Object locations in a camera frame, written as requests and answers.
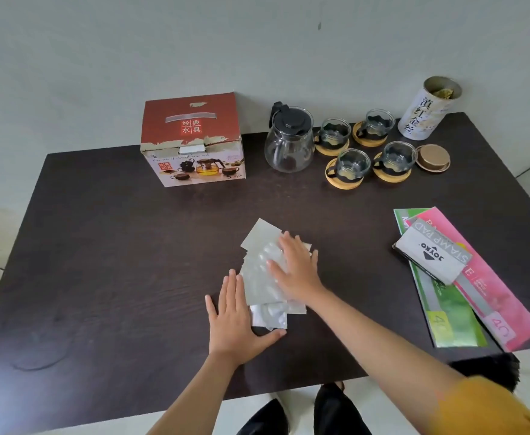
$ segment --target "glass tea cup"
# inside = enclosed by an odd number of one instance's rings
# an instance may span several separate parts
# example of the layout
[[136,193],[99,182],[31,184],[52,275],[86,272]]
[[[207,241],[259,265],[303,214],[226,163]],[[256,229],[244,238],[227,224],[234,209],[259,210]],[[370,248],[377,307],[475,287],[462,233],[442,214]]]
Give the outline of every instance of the glass tea cup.
[[418,152],[408,142],[395,141],[387,144],[373,167],[391,176],[406,174],[416,163]]
[[396,119],[385,109],[374,108],[366,113],[364,124],[357,132],[359,138],[382,140],[388,136],[396,123]]
[[338,155],[336,163],[328,167],[325,173],[330,178],[337,178],[344,183],[359,182],[368,173],[372,161],[363,151],[350,148]]
[[319,128],[317,144],[327,150],[338,150],[346,145],[351,135],[349,123],[338,118],[329,118],[323,121]]

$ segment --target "red cardboard box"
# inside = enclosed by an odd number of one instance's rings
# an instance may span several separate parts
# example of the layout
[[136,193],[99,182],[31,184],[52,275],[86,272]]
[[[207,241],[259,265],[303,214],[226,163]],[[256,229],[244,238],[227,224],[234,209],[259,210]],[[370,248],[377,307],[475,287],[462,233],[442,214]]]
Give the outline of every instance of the red cardboard box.
[[244,179],[235,94],[147,101],[140,152],[165,187]]

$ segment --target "dark wooden table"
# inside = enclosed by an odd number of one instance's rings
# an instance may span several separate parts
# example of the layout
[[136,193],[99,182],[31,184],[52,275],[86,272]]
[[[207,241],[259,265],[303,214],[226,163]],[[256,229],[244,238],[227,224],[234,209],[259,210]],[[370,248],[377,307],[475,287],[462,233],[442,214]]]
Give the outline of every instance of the dark wooden table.
[[[166,189],[138,146],[47,156],[0,284],[0,434],[166,409],[207,355],[203,295],[240,268],[259,217],[313,243],[328,287],[430,354],[500,351],[492,340],[433,348],[408,263],[390,247],[394,208],[438,206],[530,310],[530,198],[465,114],[428,139],[450,152],[447,172],[414,168],[397,185],[370,176],[354,191],[327,183],[320,155],[276,172],[264,138],[243,137],[246,180]],[[309,311],[235,373],[227,398],[363,375]]]

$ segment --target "hand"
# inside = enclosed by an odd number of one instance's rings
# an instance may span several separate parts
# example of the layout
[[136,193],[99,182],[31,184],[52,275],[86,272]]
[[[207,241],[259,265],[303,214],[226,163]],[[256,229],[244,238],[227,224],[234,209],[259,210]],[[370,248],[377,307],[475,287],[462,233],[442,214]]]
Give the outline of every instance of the hand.
[[209,295],[205,296],[205,302],[211,324],[209,354],[225,358],[233,368],[248,362],[286,334],[284,329],[276,329],[265,336],[255,336],[243,277],[235,277],[232,269],[223,279],[218,295],[218,314]]
[[318,252],[314,250],[310,257],[299,236],[292,238],[289,232],[280,236],[279,244],[287,260],[288,272],[270,260],[267,261],[269,272],[290,299],[309,305],[312,296],[326,290],[317,275]]

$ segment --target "black teapot lid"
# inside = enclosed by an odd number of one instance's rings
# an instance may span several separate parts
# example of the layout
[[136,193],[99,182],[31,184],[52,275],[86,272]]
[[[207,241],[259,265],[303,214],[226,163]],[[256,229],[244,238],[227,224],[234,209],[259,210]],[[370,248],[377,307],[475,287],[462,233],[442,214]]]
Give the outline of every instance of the black teapot lid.
[[312,129],[313,122],[312,117],[304,110],[289,108],[282,102],[275,102],[269,117],[269,128],[271,125],[285,134],[302,136]]

